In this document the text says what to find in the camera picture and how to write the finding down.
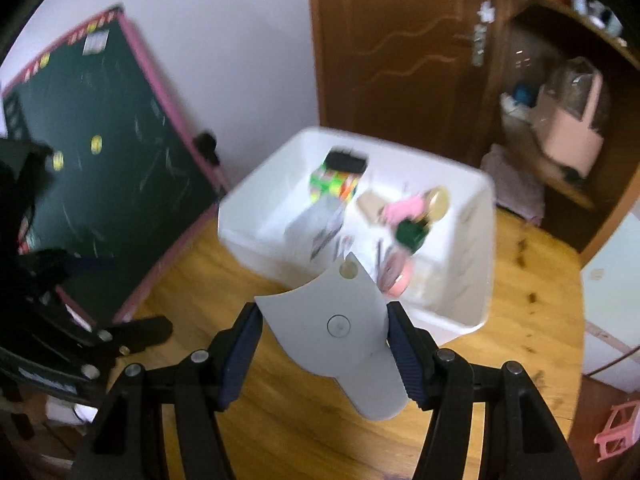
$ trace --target wooden tabletop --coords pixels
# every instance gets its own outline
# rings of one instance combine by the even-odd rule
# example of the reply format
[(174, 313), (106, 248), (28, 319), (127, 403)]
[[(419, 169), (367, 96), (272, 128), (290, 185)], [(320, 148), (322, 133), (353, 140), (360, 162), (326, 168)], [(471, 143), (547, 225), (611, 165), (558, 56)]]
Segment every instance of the wooden tabletop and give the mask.
[[(578, 255), (522, 220), (497, 213), (494, 296), (487, 324), (447, 344), (469, 362), (517, 360), (568, 435), (580, 386), (582, 286)], [(147, 368), (175, 364), (230, 327), (247, 301), (283, 288), (243, 269), (212, 222), (156, 285), (137, 316), (174, 324), (164, 345), (122, 359)], [(474, 407), (465, 478), (478, 478), (483, 412)], [(164, 407), (172, 479), (184, 478), (172, 407)], [(414, 402), (395, 418), (361, 418), (336, 383), (313, 376), (282, 351), (265, 324), (241, 397), (218, 416), (239, 480), (411, 478), (430, 414)]]

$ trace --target door handle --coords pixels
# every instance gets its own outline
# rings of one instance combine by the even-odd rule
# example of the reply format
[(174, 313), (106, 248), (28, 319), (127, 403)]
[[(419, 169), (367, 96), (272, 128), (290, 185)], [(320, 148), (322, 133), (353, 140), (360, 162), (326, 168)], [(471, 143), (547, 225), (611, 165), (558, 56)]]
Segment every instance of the door handle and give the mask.
[(473, 51), (471, 53), (471, 64), (473, 66), (482, 66), (484, 64), (484, 50), (486, 48), (486, 25), (478, 23), (474, 27), (474, 34), (466, 36), (465, 34), (455, 34), (456, 40), (465, 40), (473, 43)]

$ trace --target metal bolt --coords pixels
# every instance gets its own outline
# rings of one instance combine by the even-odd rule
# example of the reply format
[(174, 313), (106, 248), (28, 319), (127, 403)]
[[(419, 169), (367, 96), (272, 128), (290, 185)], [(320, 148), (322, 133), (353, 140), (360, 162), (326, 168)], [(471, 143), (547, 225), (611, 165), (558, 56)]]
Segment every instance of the metal bolt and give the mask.
[(209, 359), (209, 352), (206, 350), (196, 350), (193, 354), (191, 354), (191, 361), (194, 363), (203, 363)]
[(113, 335), (111, 335), (111, 332), (107, 332), (106, 330), (98, 330), (98, 337), (105, 343), (113, 340)]
[(100, 370), (98, 370), (98, 368), (93, 365), (82, 365), (80, 367), (80, 371), (82, 372), (82, 375), (84, 375), (87, 379), (91, 379), (92, 381), (100, 377)]
[(135, 377), (142, 371), (142, 366), (137, 363), (127, 366), (124, 369), (124, 373), (126, 373), (127, 377)]
[(516, 361), (508, 361), (507, 370), (510, 371), (513, 375), (517, 375), (522, 373), (524, 368), (522, 368), (522, 365)]
[(448, 348), (441, 348), (438, 350), (437, 354), (438, 359), (444, 361), (446, 363), (453, 361), (456, 358), (456, 353), (453, 350), (449, 350)]

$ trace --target dark green object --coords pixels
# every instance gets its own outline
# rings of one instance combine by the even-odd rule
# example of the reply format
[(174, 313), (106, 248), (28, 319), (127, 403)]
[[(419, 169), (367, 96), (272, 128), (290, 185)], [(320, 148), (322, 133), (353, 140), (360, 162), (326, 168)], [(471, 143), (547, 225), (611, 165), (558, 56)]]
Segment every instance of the dark green object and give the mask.
[[(109, 323), (174, 242), (220, 199), (156, 98), (118, 20), (104, 50), (63, 41), (4, 95), (11, 139), (62, 153), (36, 199), (32, 250), (110, 260), (63, 283), (91, 318)], [(100, 151), (95, 153), (99, 136)]]
[(396, 229), (396, 240), (414, 254), (424, 244), (429, 228), (423, 221), (414, 222), (408, 218), (402, 220)]

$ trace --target brown wooden door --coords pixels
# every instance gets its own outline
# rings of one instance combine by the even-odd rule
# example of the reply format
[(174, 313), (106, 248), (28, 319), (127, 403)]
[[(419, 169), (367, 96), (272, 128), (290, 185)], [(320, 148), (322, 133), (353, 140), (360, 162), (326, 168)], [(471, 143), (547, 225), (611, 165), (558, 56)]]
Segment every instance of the brown wooden door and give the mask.
[(311, 1), (322, 124), (477, 159), (490, 49), (474, 67), (455, 36), (472, 35), (485, 0)]

